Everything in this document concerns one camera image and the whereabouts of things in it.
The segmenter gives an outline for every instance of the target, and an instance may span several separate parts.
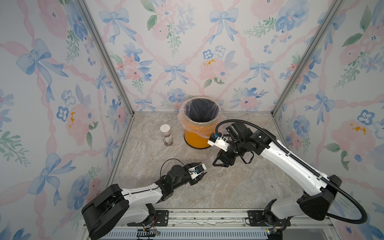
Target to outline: black cable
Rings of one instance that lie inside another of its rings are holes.
[[[249,217],[246,217],[246,218],[245,218],[245,220],[244,220],[244,221],[245,221],[245,224],[247,224],[247,225],[250,226],[250,224],[247,223],[247,219],[249,220]]]
[[[221,125],[223,125],[224,123],[228,123],[228,122],[241,122],[241,123],[250,125],[251,127],[254,127],[257,130],[260,130],[262,133],[266,134],[272,140],[272,142],[274,144],[276,144],[276,146],[278,146],[283,152],[285,152],[286,154],[290,153],[290,151],[286,147],[281,145],[269,132],[265,131],[263,128],[255,125],[255,124],[253,124],[251,122],[240,120],[240,119],[228,119],[228,120],[224,120],[224,121],[218,123],[218,125],[216,126],[216,129],[215,129],[215,132],[216,132],[217,136],[219,136],[218,128]],[[289,154],[289,156],[291,158],[293,158],[295,161],[297,161],[298,163],[300,163],[303,167],[305,167],[308,171],[310,171],[316,177],[320,177],[321,176],[320,173],[318,173],[315,169],[313,169],[306,162],[304,162],[303,160],[301,160],[300,158],[298,158],[294,154]],[[334,184],[333,182],[329,181],[327,178],[321,176],[320,179],[322,181],[324,181],[325,183],[327,183],[328,185],[330,185],[335,190],[337,190],[343,196],[345,196],[349,201],[351,201],[353,203],[353,205],[355,205],[357,207],[357,209],[361,213],[361,218],[360,219],[349,219],[349,218],[344,218],[344,217],[341,217],[341,216],[337,216],[337,215],[333,215],[333,214],[327,213],[326,215],[328,217],[332,217],[334,219],[337,219],[337,220],[340,220],[340,221],[343,221],[343,222],[353,223],[353,224],[362,224],[362,223],[365,223],[368,220],[367,212],[364,210],[364,208],[360,205],[360,203],[358,201],[356,201],[353,197],[351,197],[344,190],[339,188],[336,184]]]
[[[160,178],[161,178],[161,170],[163,169],[164,164],[165,164],[166,162],[168,162],[169,160],[172,160],[172,159],[178,160],[181,164],[183,164],[184,167],[186,167],[185,164],[184,164],[182,161],[180,161],[179,159],[177,159],[177,158],[170,158],[170,159],[166,160],[166,161],[163,163],[163,165],[161,166],[161,168],[160,168]]]
[[[278,229],[278,230],[276,230],[277,232],[282,232],[282,231],[284,231],[286,228],[287,228],[287,226],[288,226],[288,222],[291,220],[291,218],[292,217],[288,217],[287,218],[287,221],[285,222],[285,225],[282,227],[282,228],[280,228],[280,229]]]

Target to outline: white jar lid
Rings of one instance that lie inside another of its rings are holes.
[[[162,132],[168,132],[170,130],[170,126],[168,124],[163,124],[160,127],[160,131]]]

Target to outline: jar label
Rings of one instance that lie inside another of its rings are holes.
[[[163,137],[164,142],[169,143],[172,141],[172,135],[169,135],[167,137]]]

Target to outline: black trash bag liner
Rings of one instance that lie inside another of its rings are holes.
[[[217,118],[220,106],[207,98],[195,98],[185,104],[185,114],[194,122],[209,122]]]

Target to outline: ventilation grille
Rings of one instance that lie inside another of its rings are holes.
[[[159,229],[160,235],[150,239],[267,239],[264,229]],[[137,239],[137,229],[112,229],[101,239]],[[139,237],[146,235],[139,232]]]

